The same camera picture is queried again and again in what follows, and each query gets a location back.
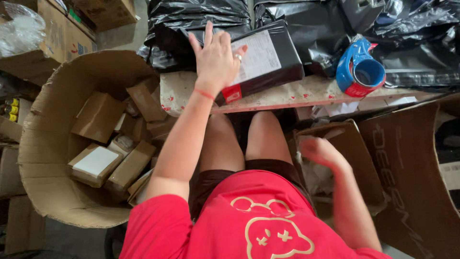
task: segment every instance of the bottle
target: bottle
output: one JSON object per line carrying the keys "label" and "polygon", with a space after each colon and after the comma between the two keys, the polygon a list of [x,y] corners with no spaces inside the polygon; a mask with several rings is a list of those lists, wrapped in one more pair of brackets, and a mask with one ring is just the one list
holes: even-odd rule
{"label": "bottle", "polygon": [[17,106],[7,105],[5,107],[5,113],[9,113],[9,114],[12,114],[12,115],[17,115],[18,112],[19,112],[19,108]]}
{"label": "bottle", "polygon": [[5,104],[18,107],[19,106],[19,99],[18,98],[7,99],[7,100],[5,100]]}
{"label": "bottle", "polygon": [[17,121],[17,116],[14,115],[14,114],[9,114],[9,113],[6,113],[5,115],[3,115],[3,117],[11,120],[12,122],[16,122]]}

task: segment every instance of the red string bracelet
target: red string bracelet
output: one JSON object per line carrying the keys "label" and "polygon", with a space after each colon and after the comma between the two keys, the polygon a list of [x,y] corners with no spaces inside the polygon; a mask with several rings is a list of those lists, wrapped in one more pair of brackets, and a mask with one ring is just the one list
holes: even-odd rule
{"label": "red string bracelet", "polygon": [[213,100],[213,101],[215,100],[215,99],[214,99],[214,96],[212,96],[210,93],[208,93],[208,92],[206,92],[206,91],[203,91],[203,90],[201,90],[201,89],[196,89],[196,88],[195,88],[193,91],[194,91],[194,92],[197,92],[197,93],[199,93],[199,94],[201,94],[201,95],[203,95],[204,97],[208,97],[208,98],[210,98],[210,99]]}

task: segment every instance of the black plastic mailer bag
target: black plastic mailer bag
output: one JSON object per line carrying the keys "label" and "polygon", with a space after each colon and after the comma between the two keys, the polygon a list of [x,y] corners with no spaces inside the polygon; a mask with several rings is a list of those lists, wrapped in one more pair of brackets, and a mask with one ring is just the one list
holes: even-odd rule
{"label": "black plastic mailer bag", "polygon": [[307,75],[334,77],[350,44],[335,0],[255,0],[255,26],[284,20]]}
{"label": "black plastic mailer bag", "polygon": [[247,0],[151,0],[149,32],[138,50],[159,72],[195,71],[195,55],[188,33],[203,44],[207,21],[213,33],[225,30],[232,39],[251,31]]}
{"label": "black plastic mailer bag", "polygon": [[420,89],[460,84],[460,56],[441,42],[400,49],[378,45],[371,55],[385,68],[387,86]]}
{"label": "black plastic mailer bag", "polygon": [[277,21],[235,39],[232,49],[248,45],[240,71],[216,98],[221,106],[265,89],[304,78],[304,69],[284,21]]}

